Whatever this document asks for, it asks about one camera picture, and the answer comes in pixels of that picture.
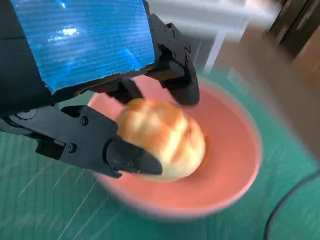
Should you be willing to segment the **black left robot hand, blue tape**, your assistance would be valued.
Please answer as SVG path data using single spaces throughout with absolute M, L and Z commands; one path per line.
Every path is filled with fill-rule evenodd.
M 157 80 L 181 105 L 200 100 L 190 46 L 145 0 L 3 0 L 0 130 L 37 140 L 36 152 L 119 178 L 162 176 L 164 162 L 127 142 L 86 105 L 58 103 L 86 91 L 123 104 L 142 97 L 133 78 Z

